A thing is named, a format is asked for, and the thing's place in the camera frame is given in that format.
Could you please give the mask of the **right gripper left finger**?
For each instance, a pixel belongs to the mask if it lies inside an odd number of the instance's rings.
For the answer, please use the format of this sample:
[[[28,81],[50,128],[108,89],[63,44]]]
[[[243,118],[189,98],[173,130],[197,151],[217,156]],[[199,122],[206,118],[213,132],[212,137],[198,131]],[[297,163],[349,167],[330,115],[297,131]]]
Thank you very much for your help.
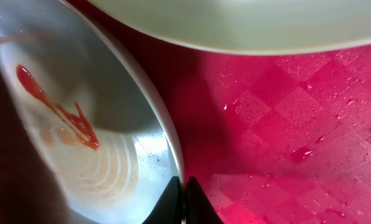
[[[143,224],[181,224],[182,223],[182,186],[180,179],[170,179],[152,212]]]

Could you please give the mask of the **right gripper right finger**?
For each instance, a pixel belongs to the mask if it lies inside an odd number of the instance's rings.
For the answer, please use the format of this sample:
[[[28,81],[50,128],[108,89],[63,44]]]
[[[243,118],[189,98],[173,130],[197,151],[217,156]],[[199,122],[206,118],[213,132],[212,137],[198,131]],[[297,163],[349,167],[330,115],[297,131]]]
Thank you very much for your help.
[[[185,221],[187,224],[223,224],[195,177],[189,177],[185,188]]]

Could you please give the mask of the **white plate front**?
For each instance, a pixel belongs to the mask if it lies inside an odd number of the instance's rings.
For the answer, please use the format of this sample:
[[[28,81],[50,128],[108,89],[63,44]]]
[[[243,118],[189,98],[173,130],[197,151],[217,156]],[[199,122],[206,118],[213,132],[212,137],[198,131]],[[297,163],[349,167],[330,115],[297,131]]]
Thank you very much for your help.
[[[70,223],[143,223],[184,182],[176,130],[127,49],[65,1],[0,1],[0,73]]]

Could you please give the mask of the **white plate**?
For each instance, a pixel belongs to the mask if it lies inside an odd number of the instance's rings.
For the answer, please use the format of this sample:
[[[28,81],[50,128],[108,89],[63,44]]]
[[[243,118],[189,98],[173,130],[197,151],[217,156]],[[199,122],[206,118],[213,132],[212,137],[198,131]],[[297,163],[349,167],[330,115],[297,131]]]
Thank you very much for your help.
[[[371,0],[90,0],[117,21],[188,48],[239,55],[371,44]]]
[[[143,223],[184,182],[176,130],[127,49],[65,1],[0,1],[0,73],[70,223]]]

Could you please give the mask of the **green sponge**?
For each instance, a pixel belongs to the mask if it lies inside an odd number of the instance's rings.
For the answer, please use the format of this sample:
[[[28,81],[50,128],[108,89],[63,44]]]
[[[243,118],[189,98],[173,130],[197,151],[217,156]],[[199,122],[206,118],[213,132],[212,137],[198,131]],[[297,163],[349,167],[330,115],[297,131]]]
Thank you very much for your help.
[[[0,73],[0,223],[70,223],[54,175],[31,143]]]

